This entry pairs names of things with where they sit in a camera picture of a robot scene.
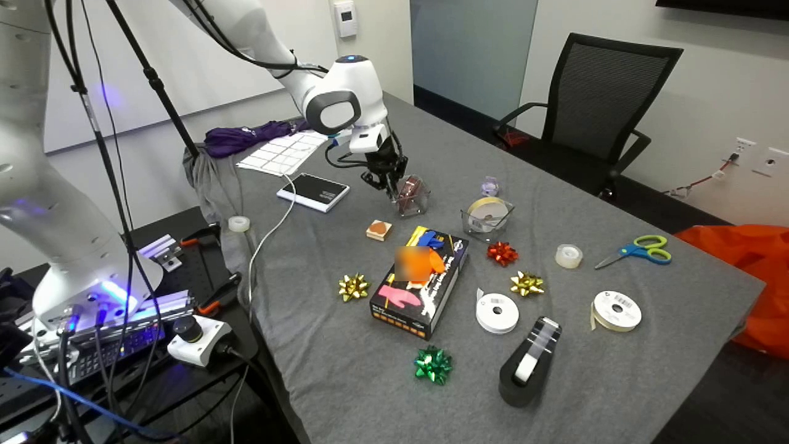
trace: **blue-handled scissors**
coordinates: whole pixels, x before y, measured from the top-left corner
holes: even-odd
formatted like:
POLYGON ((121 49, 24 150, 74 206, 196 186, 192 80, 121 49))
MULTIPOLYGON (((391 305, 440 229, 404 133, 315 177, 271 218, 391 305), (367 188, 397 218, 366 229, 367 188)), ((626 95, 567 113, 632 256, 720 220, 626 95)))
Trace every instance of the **blue-handled scissors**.
POLYGON ((620 249, 620 256, 599 261, 594 268, 604 268, 615 261, 622 261, 626 256, 642 256, 652 263, 672 263, 672 251, 666 249, 668 239, 661 235, 642 235, 633 239, 633 245, 626 245, 620 249))

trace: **black device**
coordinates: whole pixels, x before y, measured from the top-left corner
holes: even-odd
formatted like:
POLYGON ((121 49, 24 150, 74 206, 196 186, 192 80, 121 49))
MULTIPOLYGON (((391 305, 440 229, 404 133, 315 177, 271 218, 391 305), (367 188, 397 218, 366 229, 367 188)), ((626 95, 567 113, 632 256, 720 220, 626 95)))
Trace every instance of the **black device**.
POLYGON ((684 9, 705 9, 705 13, 725 13, 725 14, 789 19, 788 0, 658 0, 658 7, 684 7, 684 9))
POLYGON ((301 173, 294 177, 297 189, 283 186, 276 196, 283 199, 294 199, 318 212, 334 209, 351 189, 351 186, 301 173))
POLYGON ((540 317, 498 376, 498 392, 514 408, 536 403, 548 379, 563 326, 540 317))

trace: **chair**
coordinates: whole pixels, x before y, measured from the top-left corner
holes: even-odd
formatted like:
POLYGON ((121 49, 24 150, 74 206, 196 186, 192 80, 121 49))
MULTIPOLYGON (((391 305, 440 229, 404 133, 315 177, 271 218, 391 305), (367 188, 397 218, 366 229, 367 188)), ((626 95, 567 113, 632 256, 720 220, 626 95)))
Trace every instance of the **chair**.
POLYGON ((493 135, 522 160, 615 199, 616 177, 652 144, 637 130, 637 124, 682 54, 684 49, 675 48, 571 34, 550 81, 548 104, 518 106, 497 124, 493 135), (548 108, 542 138, 529 138, 510 125, 536 106, 548 108))

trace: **gray tablecloth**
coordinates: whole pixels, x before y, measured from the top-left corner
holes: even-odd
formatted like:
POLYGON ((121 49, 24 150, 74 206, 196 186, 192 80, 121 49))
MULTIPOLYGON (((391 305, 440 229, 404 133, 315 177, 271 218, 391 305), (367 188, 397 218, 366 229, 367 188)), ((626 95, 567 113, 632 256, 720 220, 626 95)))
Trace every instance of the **gray tablecloth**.
MULTIPOLYGON (((297 207, 257 261, 254 313, 303 424, 298 431, 335 444, 652 441, 763 284, 673 236, 672 267, 626 259, 592 272, 637 235, 658 229, 403 102, 388 104, 409 173, 431 188, 430 212, 397 220, 384 193, 359 181, 361 170, 335 170, 315 154, 301 170, 347 182, 351 196, 328 214, 297 207), (430 341, 457 362, 449 382, 435 388, 414 379, 414 358, 428 342, 373 320, 367 302, 343 304, 338 281, 345 273, 379 281, 416 225, 462 235, 462 207, 481 196, 486 176, 498 177, 515 206, 503 239, 518 246, 521 261, 503 268, 486 259, 483 245, 472 246, 430 341), (384 245, 366 239, 375 218, 394 222, 384 245), (557 245, 577 245, 582 268, 561 268, 557 245), (477 324, 474 294, 509 294, 515 272, 545 276, 548 294, 515 297, 515 333, 488 335, 477 324), (599 292, 630 294, 643 324, 632 333, 592 331, 589 304, 599 292), (542 313, 563 324, 563 341, 542 399, 515 410, 498 394, 498 371, 542 313)), ((238 170, 234 160, 199 159, 196 188, 208 218, 248 214, 261 236, 286 209, 273 198, 283 181, 238 170)))

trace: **white tape roll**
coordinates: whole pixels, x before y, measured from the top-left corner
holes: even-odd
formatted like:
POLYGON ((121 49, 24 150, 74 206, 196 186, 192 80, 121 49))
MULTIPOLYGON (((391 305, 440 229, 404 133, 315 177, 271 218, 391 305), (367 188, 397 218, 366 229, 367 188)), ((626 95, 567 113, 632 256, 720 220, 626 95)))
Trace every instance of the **white tape roll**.
POLYGON ((633 298, 620 292, 601 292, 592 302, 592 331, 596 324, 608 331, 626 333, 642 324, 642 309, 633 298))
POLYGON ((518 319, 518 305, 514 304, 514 298, 503 294, 486 294, 477 298, 477 320, 493 335, 506 335, 515 331, 518 319))
POLYGON ((557 246, 557 263, 563 268, 577 268, 582 263, 582 259, 585 259, 585 255, 582 255, 579 246, 574 246, 574 245, 561 245, 557 246))

